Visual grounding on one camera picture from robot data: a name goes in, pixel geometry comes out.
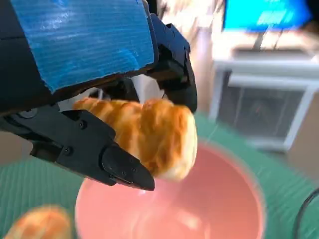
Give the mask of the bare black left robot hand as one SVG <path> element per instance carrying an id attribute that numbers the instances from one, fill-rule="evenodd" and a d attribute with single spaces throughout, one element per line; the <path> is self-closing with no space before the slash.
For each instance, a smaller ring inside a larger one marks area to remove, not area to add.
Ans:
<path id="1" fill-rule="evenodd" d="M 58 103 L 90 88 L 126 98 L 121 78 L 148 75 L 174 103 L 197 109 L 190 45 L 145 0 L 3 0 L 0 3 L 0 128 L 26 153 L 109 186 L 152 191 L 155 182 L 85 110 Z"/>

